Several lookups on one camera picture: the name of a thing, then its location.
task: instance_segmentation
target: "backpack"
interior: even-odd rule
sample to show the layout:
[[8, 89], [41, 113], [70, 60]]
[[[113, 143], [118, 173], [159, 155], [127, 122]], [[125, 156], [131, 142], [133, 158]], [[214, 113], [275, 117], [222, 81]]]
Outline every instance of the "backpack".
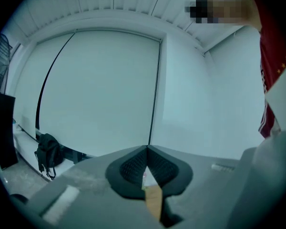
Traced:
[[[46, 169], [47, 176], [53, 180], [56, 177], [55, 166], [63, 161], [61, 146], [50, 134], [41, 134], [37, 151], [34, 152], [38, 160], [38, 168], [41, 172]], [[54, 176], [49, 174], [49, 168], [53, 168]]]

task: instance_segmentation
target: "ceiling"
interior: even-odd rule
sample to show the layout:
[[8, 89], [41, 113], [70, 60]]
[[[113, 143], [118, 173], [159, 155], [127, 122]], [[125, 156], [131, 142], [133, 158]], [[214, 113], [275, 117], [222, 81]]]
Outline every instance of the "ceiling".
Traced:
[[147, 14], [174, 26], [199, 43], [204, 52], [239, 29], [236, 26], [196, 24], [184, 12], [186, 1], [189, 0], [25, 0], [11, 21], [22, 37], [29, 40], [39, 30], [75, 14], [93, 10], [123, 10]]

